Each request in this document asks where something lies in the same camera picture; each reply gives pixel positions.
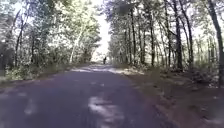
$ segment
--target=grass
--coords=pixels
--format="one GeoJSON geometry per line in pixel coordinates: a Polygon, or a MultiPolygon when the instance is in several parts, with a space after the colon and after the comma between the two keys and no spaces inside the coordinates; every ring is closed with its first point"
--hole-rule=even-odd
{"type": "Polygon", "coordinates": [[[72,65],[52,65],[46,68],[22,68],[7,73],[6,77],[0,79],[0,89],[14,87],[27,80],[43,79],[53,74],[68,71],[73,68],[87,66],[92,63],[72,64],[72,65]]]}
{"type": "Polygon", "coordinates": [[[179,128],[224,126],[222,91],[195,84],[184,74],[164,73],[159,69],[140,72],[126,67],[122,73],[179,128]]]}

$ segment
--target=foliage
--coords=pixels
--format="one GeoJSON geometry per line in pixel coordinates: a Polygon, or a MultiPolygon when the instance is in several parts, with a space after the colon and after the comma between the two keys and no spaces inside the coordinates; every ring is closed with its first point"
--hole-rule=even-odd
{"type": "Polygon", "coordinates": [[[192,73],[206,67],[222,81],[223,5],[221,0],[107,0],[110,56],[119,63],[192,73]]]}
{"type": "Polygon", "coordinates": [[[88,62],[100,40],[98,14],[89,0],[0,1],[0,75],[23,79],[88,62]]]}

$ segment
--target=sunlight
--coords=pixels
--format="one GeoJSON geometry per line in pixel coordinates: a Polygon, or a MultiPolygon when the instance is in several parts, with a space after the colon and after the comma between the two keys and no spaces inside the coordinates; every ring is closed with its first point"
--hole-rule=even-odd
{"type": "Polygon", "coordinates": [[[124,119],[123,113],[118,106],[100,97],[91,97],[88,104],[90,110],[99,115],[97,125],[100,128],[115,128],[118,122],[124,119]]]}
{"type": "MultiPolygon", "coordinates": [[[[103,0],[92,0],[94,5],[101,6],[103,4],[103,0]]],[[[105,56],[108,54],[108,42],[110,41],[110,24],[106,21],[106,15],[100,15],[97,17],[97,20],[100,24],[100,37],[101,40],[98,42],[100,44],[100,47],[96,49],[96,51],[93,53],[92,60],[98,61],[102,60],[105,56]]]]}

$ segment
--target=tree trunk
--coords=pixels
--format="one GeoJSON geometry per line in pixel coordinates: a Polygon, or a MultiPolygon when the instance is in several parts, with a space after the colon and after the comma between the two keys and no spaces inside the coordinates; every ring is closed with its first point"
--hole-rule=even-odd
{"type": "Polygon", "coordinates": [[[145,35],[145,30],[143,32],[143,46],[142,46],[142,62],[145,64],[145,40],[146,40],[146,35],[145,35]]]}
{"type": "Polygon", "coordinates": [[[137,8],[137,13],[138,13],[138,40],[139,40],[139,46],[140,46],[140,62],[141,64],[144,64],[143,62],[143,55],[142,55],[142,37],[141,37],[141,24],[140,24],[140,13],[139,9],[137,8]]]}
{"type": "Polygon", "coordinates": [[[177,68],[178,68],[178,70],[180,72],[182,72],[183,71],[183,65],[182,65],[182,44],[181,44],[179,14],[178,14],[176,0],[173,0],[173,5],[174,5],[174,13],[175,13],[175,19],[176,19],[177,68]]]}
{"type": "Polygon", "coordinates": [[[217,14],[215,12],[214,3],[212,0],[207,0],[209,5],[209,14],[213,21],[214,27],[216,29],[217,40],[219,44],[219,88],[223,84],[223,68],[224,68],[224,52],[223,52],[223,40],[222,40],[222,31],[217,19],[217,14]]]}
{"type": "Polygon", "coordinates": [[[162,31],[162,23],[159,21],[159,30],[160,30],[160,33],[161,33],[161,40],[162,40],[162,43],[163,43],[163,50],[164,50],[164,54],[165,54],[165,65],[166,65],[166,67],[167,67],[167,52],[166,52],[166,46],[165,46],[165,41],[164,41],[164,39],[163,39],[163,31],[162,31]]]}
{"type": "Polygon", "coordinates": [[[165,18],[166,18],[166,29],[167,29],[167,38],[168,38],[168,67],[170,67],[171,64],[171,34],[170,34],[170,25],[169,25],[169,15],[167,10],[167,0],[164,0],[165,3],[165,18]]]}
{"type": "Polygon", "coordinates": [[[131,28],[128,24],[128,42],[129,42],[129,59],[130,59],[130,64],[132,64],[132,43],[131,43],[131,28]]]}
{"type": "Polygon", "coordinates": [[[192,30],[191,30],[191,23],[190,23],[189,17],[187,16],[186,11],[184,10],[182,0],[179,0],[179,2],[181,6],[181,11],[186,19],[187,27],[188,27],[189,42],[190,42],[189,68],[190,68],[190,71],[192,71],[194,67],[194,52],[193,52],[193,36],[192,36],[192,30]]]}
{"type": "Polygon", "coordinates": [[[135,39],[135,24],[134,24],[134,10],[131,9],[131,27],[133,36],[133,54],[134,54],[134,65],[136,64],[136,39],[135,39]]]}
{"type": "Polygon", "coordinates": [[[152,17],[152,12],[150,11],[149,14],[149,22],[150,22],[150,36],[151,36],[151,66],[154,67],[155,63],[155,42],[154,42],[154,29],[153,29],[153,17],[152,17]]]}
{"type": "Polygon", "coordinates": [[[34,44],[35,44],[35,36],[34,36],[34,31],[32,31],[32,44],[31,44],[31,64],[34,62],[34,44]]]}

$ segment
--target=paved path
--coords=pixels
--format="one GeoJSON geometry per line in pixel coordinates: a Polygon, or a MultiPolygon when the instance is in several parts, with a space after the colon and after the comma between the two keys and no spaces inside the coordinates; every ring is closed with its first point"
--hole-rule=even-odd
{"type": "Polygon", "coordinates": [[[7,89],[0,128],[174,128],[109,70],[93,65],[7,89]]]}

